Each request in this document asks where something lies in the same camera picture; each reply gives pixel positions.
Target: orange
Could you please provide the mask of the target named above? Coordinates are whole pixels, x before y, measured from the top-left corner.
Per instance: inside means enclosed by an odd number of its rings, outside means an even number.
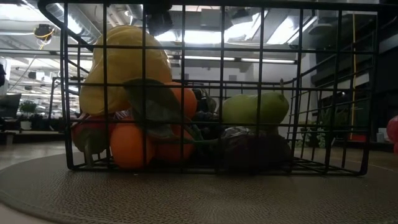
[[[178,136],[179,138],[175,138],[173,140],[181,140],[181,126],[179,125],[172,125],[173,133]],[[186,139],[193,139],[191,135],[184,130],[184,138]],[[187,160],[193,153],[194,147],[193,144],[184,144],[183,147],[183,159]],[[156,155],[157,159],[167,161],[170,163],[177,163],[180,161],[181,158],[181,150],[180,150],[180,143],[173,143],[173,144],[158,144],[156,146]]]
[[[177,82],[168,82],[168,83],[164,83],[165,85],[181,85],[181,83],[177,83]],[[182,99],[182,95],[181,95],[181,88],[179,87],[174,87],[174,88],[170,88],[176,99],[178,99],[178,101],[181,104],[181,99]],[[197,112],[197,98],[194,94],[194,92],[190,89],[190,88],[184,88],[184,114],[186,117],[188,118],[193,118],[193,116],[195,115],[195,113]]]
[[[111,136],[111,150],[113,159],[122,169],[139,169],[144,166],[143,131],[133,123],[119,123]],[[147,164],[155,155],[153,144],[146,138]]]

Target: woven placemat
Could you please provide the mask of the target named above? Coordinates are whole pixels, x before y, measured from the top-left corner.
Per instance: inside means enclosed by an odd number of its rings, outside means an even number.
[[[398,223],[398,174],[366,177],[72,172],[65,156],[0,171],[0,201],[57,223]]]

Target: yellow bell pepper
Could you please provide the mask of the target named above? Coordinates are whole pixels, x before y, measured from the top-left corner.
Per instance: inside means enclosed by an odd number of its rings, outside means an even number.
[[[142,46],[142,29],[134,26],[118,26],[107,33],[108,45]],[[99,37],[96,45],[103,44]],[[146,46],[161,46],[152,35],[146,34]],[[141,49],[107,49],[108,83],[124,83],[142,78]],[[95,48],[93,66],[84,83],[104,83],[103,49]],[[146,50],[146,78],[162,83],[171,82],[171,66],[164,50]],[[104,114],[104,88],[102,86],[82,86],[80,107],[90,115]],[[130,108],[127,93],[123,87],[108,87],[108,112],[113,113]]]

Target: yellow pole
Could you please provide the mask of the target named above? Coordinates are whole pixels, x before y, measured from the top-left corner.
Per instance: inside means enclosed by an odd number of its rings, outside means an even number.
[[[355,35],[355,13],[353,12],[353,43],[355,44],[356,35]],[[354,54],[354,78],[353,78],[353,90],[355,90],[355,79],[356,79],[356,54]],[[355,100],[355,91],[353,91],[353,101]],[[351,107],[351,125],[354,126],[354,115],[355,115],[355,103],[353,103]],[[353,139],[353,133],[349,134],[349,139]]]

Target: ceiling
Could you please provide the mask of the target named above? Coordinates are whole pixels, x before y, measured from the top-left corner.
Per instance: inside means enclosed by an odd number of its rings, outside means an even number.
[[[39,24],[50,24],[55,27],[37,9],[37,1],[20,0],[20,4],[0,4],[0,57],[6,58],[11,64],[9,92],[23,93],[23,99],[33,98],[39,101],[44,107],[48,107],[49,94],[51,91],[51,77],[59,76],[60,61],[58,55],[49,55],[49,51],[58,52],[60,49],[60,31],[55,28],[51,41],[43,42],[33,35],[33,30]],[[365,2],[374,3],[375,0],[341,2]],[[51,5],[47,8],[59,18],[63,17],[62,5]],[[69,25],[70,29],[79,34],[88,42],[94,42],[103,32],[103,8],[99,4],[71,4]],[[129,25],[132,22],[132,11],[127,5],[112,5],[108,8],[107,28],[118,25]],[[168,32],[156,36],[163,45],[175,46],[181,41],[182,7],[173,6],[170,10],[173,26]],[[266,9],[264,12],[264,48],[290,49],[290,45],[297,44],[299,27],[299,10],[294,9]],[[373,18],[373,15],[359,14],[357,26],[366,24]],[[329,48],[335,43],[336,12],[333,11],[304,11],[303,47],[305,49]],[[185,20],[185,41],[187,46],[217,47],[221,42],[221,21],[220,8],[210,6],[187,6]],[[234,48],[259,48],[260,44],[261,12],[258,8],[226,8],[225,19],[225,47]],[[314,27],[319,24],[328,24],[327,30],[316,31]],[[345,30],[352,30],[352,16],[350,12],[344,12],[343,24]],[[141,26],[140,21],[135,21],[134,26]],[[43,55],[28,50],[45,51]],[[5,49],[24,51],[5,51]],[[168,51],[169,55],[179,55],[179,51]],[[186,51],[186,55],[200,57],[219,57],[217,51]],[[258,53],[253,52],[226,52],[225,57],[232,58],[258,58]],[[264,53],[264,58],[276,60],[296,60],[296,54],[287,53]],[[173,66],[178,67],[179,60],[172,60]],[[187,60],[187,67],[219,67],[220,63],[211,60],[195,59]],[[228,64],[231,67],[247,70],[250,63]],[[87,70],[91,68],[91,57],[88,54],[81,61],[81,66]],[[77,70],[69,66],[70,75],[76,75]],[[38,74],[45,74],[44,80],[33,80],[27,77],[28,72],[35,71]],[[25,86],[31,86],[32,90],[26,90]],[[55,104],[60,105],[60,87],[55,90]],[[78,100],[72,108],[78,109]]]

